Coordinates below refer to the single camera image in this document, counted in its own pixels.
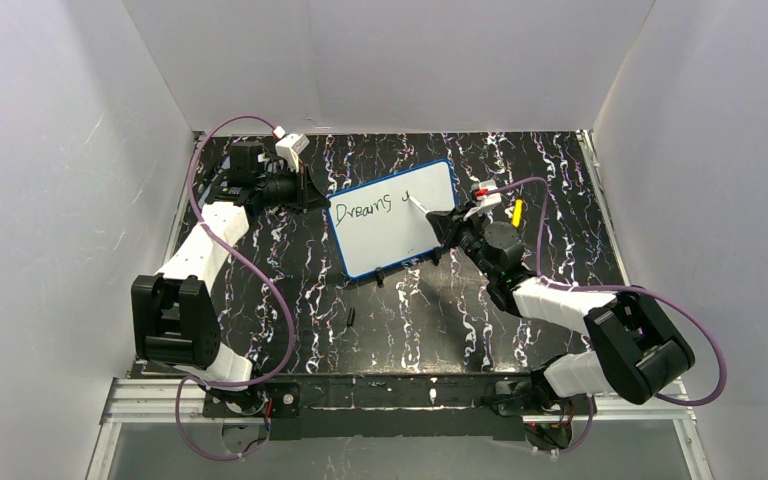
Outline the black marker cap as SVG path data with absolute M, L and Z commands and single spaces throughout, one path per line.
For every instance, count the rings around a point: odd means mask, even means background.
M 351 307 L 348 310 L 346 326 L 347 327 L 352 327 L 354 325 L 354 323 L 355 323 L 355 318 L 356 318 L 356 309 L 354 307 Z

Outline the blue framed whiteboard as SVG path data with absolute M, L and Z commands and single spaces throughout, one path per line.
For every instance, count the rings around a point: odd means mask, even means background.
M 409 197 L 429 211 L 452 210 L 457 192 L 451 163 L 440 159 L 328 196 L 327 216 L 347 277 L 371 275 L 439 245 Z

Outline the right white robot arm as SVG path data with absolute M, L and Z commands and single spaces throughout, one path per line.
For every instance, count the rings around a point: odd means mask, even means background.
M 641 405 L 694 365 L 692 348 L 655 299 L 552 288 L 525 266 L 513 225 L 460 208 L 425 218 L 443 248 L 460 249 L 479 269 L 497 308 L 588 337 L 590 351 L 555 357 L 529 373 L 522 390 L 544 405 L 601 393 Z

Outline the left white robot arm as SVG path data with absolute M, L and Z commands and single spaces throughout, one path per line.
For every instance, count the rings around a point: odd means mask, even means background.
M 136 355 L 184 371 L 211 388 L 243 391 L 254 365 L 220 339 L 210 293 L 251 219 L 270 208 L 327 209 L 300 154 L 308 138 L 290 133 L 269 148 L 260 141 L 229 147 L 229 167 L 206 190 L 201 218 L 175 254 L 131 286 Z

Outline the black white marker pen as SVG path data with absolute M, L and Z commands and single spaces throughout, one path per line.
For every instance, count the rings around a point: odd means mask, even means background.
M 427 215 L 427 214 L 429 213 L 429 210 L 428 210 L 428 209 L 427 209 L 427 208 L 426 208 L 426 207 L 425 207 L 425 206 L 424 206 L 424 205 L 423 205 L 421 202 L 419 202 L 419 201 L 418 201 L 416 198 L 414 198 L 414 197 L 409 197 L 409 198 L 408 198 L 408 200 L 409 200 L 409 201 L 410 201 L 410 203 L 412 203 L 412 204 L 413 204 L 413 205 L 414 205 L 414 206 L 415 206 L 415 207 L 416 207 L 416 208 L 417 208 L 417 209 L 420 211 L 420 213 L 422 213 L 423 215 Z

